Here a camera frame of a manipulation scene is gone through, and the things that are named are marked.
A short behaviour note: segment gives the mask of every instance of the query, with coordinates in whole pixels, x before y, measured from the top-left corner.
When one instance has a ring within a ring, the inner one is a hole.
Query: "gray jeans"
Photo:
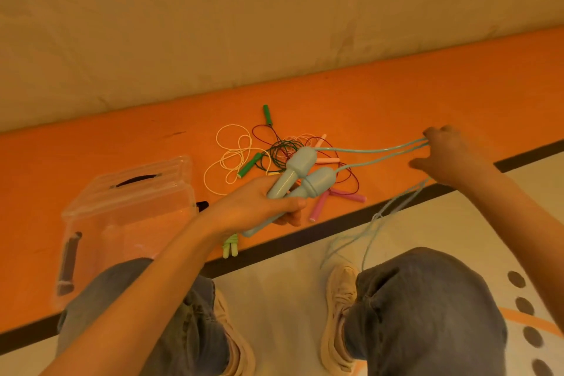
[[[59,323],[61,353],[145,268],[142,258],[100,274]],[[502,376],[507,331],[480,275],[457,259],[413,249],[361,272],[345,344],[370,376]],[[213,315],[214,284],[199,277],[147,359],[142,375],[219,375],[229,361]]]

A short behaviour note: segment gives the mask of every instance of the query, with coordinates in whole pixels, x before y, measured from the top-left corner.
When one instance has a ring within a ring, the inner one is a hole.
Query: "dark circle on floor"
[[[525,336],[525,340],[535,348],[540,348],[544,345],[543,337],[540,335],[539,330],[533,327],[525,327],[523,329],[523,336]]]
[[[523,288],[527,285],[525,279],[523,278],[523,275],[521,275],[519,272],[509,271],[507,272],[507,278],[509,278],[509,281],[515,287]]]
[[[539,359],[532,361],[532,371],[535,372],[535,376],[554,376],[550,367]]]
[[[519,312],[523,312],[529,315],[535,314],[535,308],[533,307],[531,302],[529,302],[525,298],[515,299],[515,305],[517,306],[517,309],[519,309]]]

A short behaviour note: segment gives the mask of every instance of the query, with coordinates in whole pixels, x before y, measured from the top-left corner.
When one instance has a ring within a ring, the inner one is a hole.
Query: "person's left arm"
[[[275,177],[253,180],[195,217],[41,375],[138,375],[216,244],[281,212],[276,223],[300,224],[304,199],[266,198]]]

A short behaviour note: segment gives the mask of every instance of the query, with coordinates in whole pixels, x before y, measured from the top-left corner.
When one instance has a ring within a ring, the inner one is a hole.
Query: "beige floor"
[[[564,153],[509,175],[564,221],[562,167]],[[229,302],[234,323],[255,348],[257,376],[326,374],[319,364],[318,344],[327,312],[324,284],[331,261],[322,270],[319,265],[330,240],[309,244],[216,280]],[[366,239],[358,241],[344,249],[342,255],[360,264],[366,243]],[[371,247],[367,266],[417,246],[453,254],[481,273],[498,306],[516,309],[515,299],[521,296],[532,303],[535,316],[552,321],[526,277],[525,288],[514,287],[508,281],[509,271],[525,275],[524,271],[462,195],[448,194],[395,215]],[[554,375],[564,374],[564,339],[540,331],[544,346],[534,348],[523,337],[522,325],[508,322],[508,328],[509,376],[533,376],[531,362],[535,358],[543,360]],[[56,338],[47,339],[0,356],[0,374],[37,375],[52,359],[55,342]]]

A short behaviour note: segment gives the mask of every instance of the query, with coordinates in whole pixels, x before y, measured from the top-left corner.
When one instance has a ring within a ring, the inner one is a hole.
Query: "clear plastic container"
[[[197,214],[191,171],[190,158],[180,157],[95,178],[62,214],[56,306],[110,266],[154,258]]]

